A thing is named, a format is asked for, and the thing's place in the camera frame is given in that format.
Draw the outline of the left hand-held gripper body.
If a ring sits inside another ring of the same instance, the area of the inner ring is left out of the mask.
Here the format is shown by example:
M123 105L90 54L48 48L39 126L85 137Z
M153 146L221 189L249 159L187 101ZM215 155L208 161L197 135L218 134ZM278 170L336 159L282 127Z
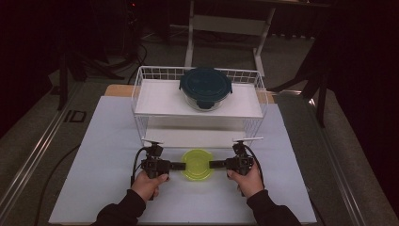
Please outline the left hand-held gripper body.
M143 138L143 141L150 142L151 145L142 147L137 152L137 154L141 154L143 151L146 152L146 158L141 160L139 167L143 169L151 179L162 174L169 174L171 162L161 158L161 154L164 150L164 148L161 147L161 142L145 138Z

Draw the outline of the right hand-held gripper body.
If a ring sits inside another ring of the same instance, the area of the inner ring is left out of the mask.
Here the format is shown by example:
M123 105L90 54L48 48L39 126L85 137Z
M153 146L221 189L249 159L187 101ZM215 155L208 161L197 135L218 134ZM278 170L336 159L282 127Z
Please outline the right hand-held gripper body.
M241 175L247 175L254 163L257 164L259 170L262 169L256 154L247 145L248 141L260 140L259 137L235 139L232 149L235 157L225 160L226 169L238 172Z

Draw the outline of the round yellow-green container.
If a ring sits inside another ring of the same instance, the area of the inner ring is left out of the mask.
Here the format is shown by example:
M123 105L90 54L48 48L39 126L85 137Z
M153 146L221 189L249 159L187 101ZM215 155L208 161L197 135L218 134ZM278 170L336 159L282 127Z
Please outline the round yellow-green container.
M182 161L185 163L182 175L190 181L204 181L214 172L209 167L209 162L213 160L213 155L203 149L189 150L182 156Z

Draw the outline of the white wire shelf rack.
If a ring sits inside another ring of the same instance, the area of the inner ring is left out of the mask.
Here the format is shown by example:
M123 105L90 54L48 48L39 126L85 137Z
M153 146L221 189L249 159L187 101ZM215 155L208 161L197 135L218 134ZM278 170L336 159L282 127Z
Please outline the white wire shelf rack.
M218 69L232 94L212 111L191 107L179 89L188 67L142 66L132 92L132 111L142 144L159 141L169 148L227 148L235 139L256 137L270 97L257 71Z

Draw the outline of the round container with dark blue lid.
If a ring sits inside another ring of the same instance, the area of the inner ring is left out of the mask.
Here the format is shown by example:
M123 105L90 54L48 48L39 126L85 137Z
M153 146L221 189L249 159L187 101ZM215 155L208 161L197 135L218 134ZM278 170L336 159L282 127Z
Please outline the round container with dark blue lid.
M179 89L187 103L199 111L219 108L224 99L232 94L230 78L221 71L195 68L184 73Z

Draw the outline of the person's left hand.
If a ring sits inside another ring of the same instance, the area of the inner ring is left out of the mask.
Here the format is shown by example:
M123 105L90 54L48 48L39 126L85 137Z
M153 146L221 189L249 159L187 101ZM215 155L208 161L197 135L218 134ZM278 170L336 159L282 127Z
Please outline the person's left hand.
M131 189L144 201L156 197L159 194L159 186L168 181L168 175L162 174L156 178L150 178L147 173L142 170L134 180Z

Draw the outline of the person's right hand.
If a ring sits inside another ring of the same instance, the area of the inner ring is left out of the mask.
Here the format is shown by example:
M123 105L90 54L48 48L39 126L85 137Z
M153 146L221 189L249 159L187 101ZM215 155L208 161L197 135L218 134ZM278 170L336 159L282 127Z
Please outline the person's right hand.
M247 175L241 175L232 169L227 170L227 175L238 184L238 188L247 199L264 190L263 179L256 163L253 164Z

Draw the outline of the white table mat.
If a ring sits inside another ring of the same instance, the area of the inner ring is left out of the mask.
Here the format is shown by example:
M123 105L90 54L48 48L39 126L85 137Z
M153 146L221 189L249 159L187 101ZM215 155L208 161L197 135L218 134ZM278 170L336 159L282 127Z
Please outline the white table mat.
M133 162L141 140L127 97L100 99L72 163L49 220L62 225L92 223L109 203L117 203L130 185ZM314 223L315 214L285 124L277 105L270 105L251 149L263 169L272 200L288 206L302 223ZM140 224L217 225L252 224L246 200L225 170L193 182L173 171L149 201Z

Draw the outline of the black tripod stand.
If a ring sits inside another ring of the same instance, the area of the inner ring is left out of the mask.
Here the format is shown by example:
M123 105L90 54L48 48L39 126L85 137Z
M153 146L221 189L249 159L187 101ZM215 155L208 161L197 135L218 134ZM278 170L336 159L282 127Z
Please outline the black tripod stand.
M129 56L122 62L116 64L104 65L94 59L85 56L76 50L65 50L59 56L58 84L54 86L52 92L59 96L58 110L63 109L69 99L69 74L76 81L85 81L88 77L85 66L89 66L94 71L103 74L107 78L123 80L123 77L113 73L114 69L127 66L132 58Z
M318 94L316 105L316 119L319 125L324 128L324 113L327 96L327 81L330 74L330 67L324 56L317 56L322 52L321 47L327 42L327 34L321 31L314 40L310 51L305 56L295 77L279 86L269 89L272 92L282 92L300 82L307 81L304 89L300 92L303 99L310 100Z

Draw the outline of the metal floor rail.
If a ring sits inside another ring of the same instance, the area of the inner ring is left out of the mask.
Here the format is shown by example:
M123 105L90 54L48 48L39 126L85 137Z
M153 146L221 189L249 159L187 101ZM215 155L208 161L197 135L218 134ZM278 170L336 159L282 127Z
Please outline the metal floor rail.
M337 187L340 190L343 202L345 204L349 217L351 218L353 226L366 226L364 217L360 212L358 203L353 195L352 188L350 187L348 181L346 180L346 177L343 173L343 169L340 165L337 155L335 154L332 143L328 138L326 130L320 126L317 119L314 120L314 123L316 127L319 129L319 134L321 135L321 139L327 148L327 159L330 163L332 174L337 183Z
M46 94L0 138L0 223L7 218L83 85L72 85L60 109L58 97Z

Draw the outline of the white desk frame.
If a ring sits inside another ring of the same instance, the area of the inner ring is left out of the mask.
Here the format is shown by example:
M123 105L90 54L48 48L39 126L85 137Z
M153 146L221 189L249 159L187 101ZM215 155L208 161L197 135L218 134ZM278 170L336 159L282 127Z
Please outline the white desk frame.
M189 21L188 21L188 43L185 54L185 67L192 66L194 53L194 31L211 31L231 34L241 34L257 36L260 38L260 43L257 48L252 50L256 70L264 76L263 61L261 53L265 44L268 31L271 27L272 20L276 9L271 8L267 13L264 21L238 19L219 16L200 15L194 12L195 0L190 0Z

